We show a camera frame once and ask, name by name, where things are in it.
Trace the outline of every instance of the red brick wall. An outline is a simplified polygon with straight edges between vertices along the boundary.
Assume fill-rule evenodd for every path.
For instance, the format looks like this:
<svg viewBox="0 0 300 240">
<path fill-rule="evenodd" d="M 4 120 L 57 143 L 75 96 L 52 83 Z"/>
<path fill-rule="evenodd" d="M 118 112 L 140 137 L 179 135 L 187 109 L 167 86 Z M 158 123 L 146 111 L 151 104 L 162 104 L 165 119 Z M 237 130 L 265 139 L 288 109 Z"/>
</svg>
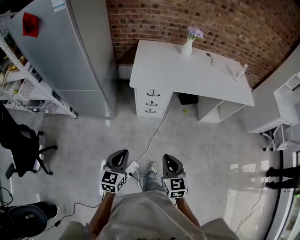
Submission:
<svg viewBox="0 0 300 240">
<path fill-rule="evenodd" d="M 119 63 L 133 64 L 139 39 L 183 44 L 187 26 L 204 32 L 193 47 L 249 65 L 257 85 L 278 67 L 300 38 L 296 0 L 106 0 Z"/>
</svg>

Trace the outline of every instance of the red magnet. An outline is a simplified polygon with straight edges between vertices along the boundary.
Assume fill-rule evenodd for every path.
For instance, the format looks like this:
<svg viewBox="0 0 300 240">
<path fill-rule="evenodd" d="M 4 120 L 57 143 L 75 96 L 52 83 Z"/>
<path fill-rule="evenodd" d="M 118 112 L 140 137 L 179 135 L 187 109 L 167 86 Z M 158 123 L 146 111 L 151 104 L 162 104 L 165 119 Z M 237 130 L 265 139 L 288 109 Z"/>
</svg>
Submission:
<svg viewBox="0 0 300 240">
<path fill-rule="evenodd" d="M 23 36 L 38 37 L 38 18 L 36 16 L 24 13 Z"/>
</svg>

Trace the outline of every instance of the gray tile floor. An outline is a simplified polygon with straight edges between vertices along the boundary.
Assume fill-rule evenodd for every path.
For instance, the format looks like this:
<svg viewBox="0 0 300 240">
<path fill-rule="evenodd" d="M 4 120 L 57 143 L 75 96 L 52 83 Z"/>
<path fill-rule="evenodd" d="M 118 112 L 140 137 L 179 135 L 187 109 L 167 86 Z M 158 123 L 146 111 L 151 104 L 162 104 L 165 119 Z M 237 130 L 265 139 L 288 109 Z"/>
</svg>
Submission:
<svg viewBox="0 0 300 240">
<path fill-rule="evenodd" d="M 129 162 L 137 161 L 146 151 L 161 119 L 137 117 L 134 92 L 122 85 L 112 120 L 80 116 L 74 120 L 64 115 L 34 116 L 27 112 L 11 111 L 19 124 L 26 124 L 46 133 L 47 145 L 56 143 L 57 151 L 45 155 L 46 165 L 54 172 L 48 176 L 26 173 L 22 178 L 5 178 L 12 162 L 9 150 L 0 148 L 1 185 L 13 192 L 12 205 L 51 201 L 59 206 L 57 219 L 73 211 L 75 202 L 96 206 L 101 202 L 99 173 L 101 162 L 113 152 L 129 150 Z M 155 161 L 162 167 L 162 156 L 170 154 L 183 162 L 187 172 L 189 193 L 186 197 L 200 224 L 222 217 L 236 231 L 253 205 L 262 197 L 257 210 L 237 233 L 242 240 L 260 240 L 269 225 L 275 204 L 276 191 L 263 189 L 263 176 L 270 166 L 277 166 L 277 154 L 263 152 L 264 139 L 245 131 L 242 111 L 220 124 L 199 123 L 196 105 L 181 106 L 179 100 L 153 141 L 149 152 L 141 160 L 141 175 L 147 164 Z M 120 194 L 138 192 L 131 178 Z M 74 216 L 61 225 L 35 237 L 58 239 L 70 220 L 85 224 L 95 209 L 76 207 Z"/>
</svg>

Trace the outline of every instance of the person's arm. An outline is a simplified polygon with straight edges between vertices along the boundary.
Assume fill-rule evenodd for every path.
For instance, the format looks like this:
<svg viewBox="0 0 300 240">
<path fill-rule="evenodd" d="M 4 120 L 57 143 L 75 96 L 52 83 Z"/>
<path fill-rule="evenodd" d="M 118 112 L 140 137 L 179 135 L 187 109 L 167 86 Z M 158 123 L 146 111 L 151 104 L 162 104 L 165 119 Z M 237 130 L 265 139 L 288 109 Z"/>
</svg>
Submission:
<svg viewBox="0 0 300 240">
<path fill-rule="evenodd" d="M 109 216 L 111 214 L 111 209 L 113 205 L 113 199 L 115 197 L 114 193 L 106 193 L 103 201 L 98 207 L 95 215 L 90 221 L 89 230 L 90 233 L 98 236 L 102 228 L 107 224 Z"/>
<path fill-rule="evenodd" d="M 178 209 L 198 228 L 200 228 L 200 224 L 196 217 L 193 215 L 191 209 L 188 206 L 188 203 L 186 200 L 181 197 L 181 198 L 176 198 L 176 203 Z"/>
</svg>

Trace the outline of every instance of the drawer handle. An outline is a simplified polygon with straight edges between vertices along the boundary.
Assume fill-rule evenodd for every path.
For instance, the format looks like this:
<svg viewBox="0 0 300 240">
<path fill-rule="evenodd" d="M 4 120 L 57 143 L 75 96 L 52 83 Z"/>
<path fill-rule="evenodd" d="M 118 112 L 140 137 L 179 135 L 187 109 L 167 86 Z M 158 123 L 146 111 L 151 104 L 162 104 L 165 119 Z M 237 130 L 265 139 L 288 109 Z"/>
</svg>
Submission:
<svg viewBox="0 0 300 240">
<path fill-rule="evenodd" d="M 146 113 L 156 113 L 156 111 L 151 112 L 151 108 L 149 109 L 149 112 L 147 112 L 147 110 L 145 111 Z"/>
<path fill-rule="evenodd" d="M 146 103 L 146 105 L 148 105 L 148 106 L 157 106 L 157 104 L 153 104 L 153 101 L 151 101 L 150 104 Z"/>
<path fill-rule="evenodd" d="M 151 97 L 159 97 L 160 96 L 160 94 L 154 95 L 155 90 L 152 90 L 152 91 L 153 91 L 152 95 L 149 93 L 147 93 L 147 95 L 151 96 Z"/>
</svg>

